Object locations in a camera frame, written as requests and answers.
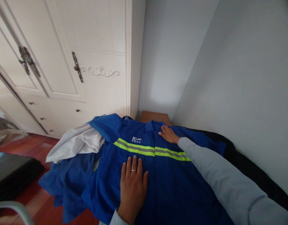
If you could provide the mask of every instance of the jacket logo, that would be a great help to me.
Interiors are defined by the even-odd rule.
[[[140,138],[132,137],[131,142],[134,142],[134,143],[141,143],[141,140],[142,140],[142,139],[140,139]]]

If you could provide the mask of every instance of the gray sleeve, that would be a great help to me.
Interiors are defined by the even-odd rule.
[[[288,224],[288,212],[221,155],[185,137],[178,146],[187,153],[236,225]]]
[[[117,213],[117,209],[115,209],[112,220],[110,221],[110,225],[128,225],[125,223],[121,217]]]

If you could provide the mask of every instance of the finger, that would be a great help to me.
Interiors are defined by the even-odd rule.
[[[127,159],[127,166],[126,166],[126,177],[130,176],[130,172],[131,172],[131,157],[128,157]]]
[[[122,166],[122,170],[121,170],[121,181],[123,181],[123,179],[125,178],[126,176],[126,162],[123,163],[123,166]]]
[[[143,164],[142,160],[139,158],[137,176],[139,176],[141,180],[142,180],[142,172],[143,172]]]
[[[131,174],[135,175],[137,174],[137,156],[134,155],[133,159],[132,159],[132,165],[131,165]]]
[[[146,171],[144,173],[143,185],[144,185],[144,191],[145,191],[145,193],[147,193],[147,189],[148,189],[148,171]]]
[[[172,128],[170,128],[170,131],[172,132],[172,133],[174,133],[174,131],[172,130]],[[174,133],[175,134],[175,133]]]
[[[165,130],[168,131],[168,132],[170,131],[170,129],[168,128],[167,125],[165,126]]]
[[[163,126],[161,126],[161,128],[162,128],[162,132],[163,132],[163,133],[166,133],[165,128],[164,128]]]
[[[159,132],[159,135],[165,138],[165,135],[163,133]]]

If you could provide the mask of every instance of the wooden nightstand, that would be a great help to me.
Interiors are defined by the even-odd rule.
[[[170,127],[172,126],[168,114],[143,111],[141,122],[146,123],[146,122],[149,122],[151,120],[158,121],[158,122],[164,122],[167,126],[170,126]]]

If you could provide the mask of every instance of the left hand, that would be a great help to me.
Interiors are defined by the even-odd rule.
[[[120,195],[121,203],[117,211],[123,221],[132,225],[142,208],[147,194],[148,171],[145,172],[142,179],[143,166],[139,158],[137,169],[137,157],[134,155],[131,166],[131,157],[123,163],[121,170]]]
[[[167,125],[162,126],[162,133],[159,132],[159,135],[162,136],[167,142],[178,144],[180,137],[178,137],[171,128],[168,128]]]

